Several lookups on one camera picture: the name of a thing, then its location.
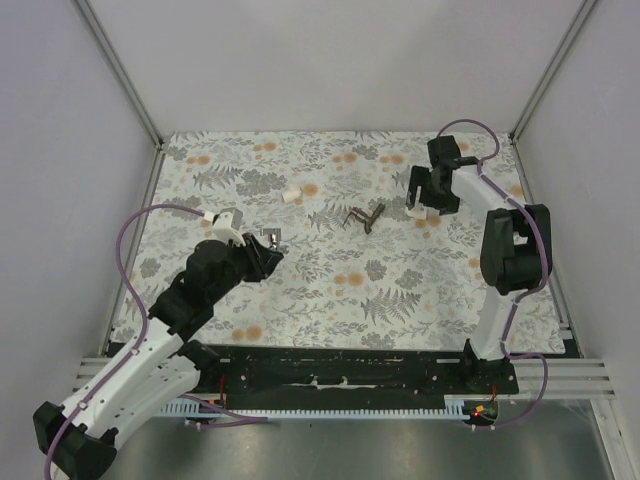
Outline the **white elbow fitting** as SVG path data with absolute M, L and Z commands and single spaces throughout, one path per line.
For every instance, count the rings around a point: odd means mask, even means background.
M 405 206 L 405 213 L 408 217 L 419 220 L 426 220 L 429 215 L 429 208 L 422 205 L 416 204 L 414 206 Z

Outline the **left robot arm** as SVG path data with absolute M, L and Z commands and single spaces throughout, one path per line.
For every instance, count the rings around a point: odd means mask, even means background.
M 241 283 L 269 278 L 283 258 L 249 233 L 200 242 L 184 270 L 142 311 L 140 332 L 83 388 L 34 413 L 45 477 L 59 471 L 69 479 L 100 478 L 127 434 L 191 391 L 204 371 L 217 369 L 219 354 L 194 338 L 215 304 Z

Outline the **white elbow fitting left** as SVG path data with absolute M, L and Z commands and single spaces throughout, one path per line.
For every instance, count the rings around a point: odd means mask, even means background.
M 281 192 L 284 204 L 289 204 L 297 200 L 302 195 L 301 189 L 296 185 L 289 185 Z

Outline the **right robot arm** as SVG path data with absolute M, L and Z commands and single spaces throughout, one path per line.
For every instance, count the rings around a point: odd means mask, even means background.
M 473 387 L 510 374 L 510 331 L 521 301 L 542 290 L 552 271 L 551 221 L 543 204 L 524 205 L 464 157 L 451 135 L 427 143 L 430 165 L 411 168 L 409 212 L 454 214 L 461 203 L 484 222 L 480 270 L 487 288 L 478 325 L 466 340 L 458 371 Z

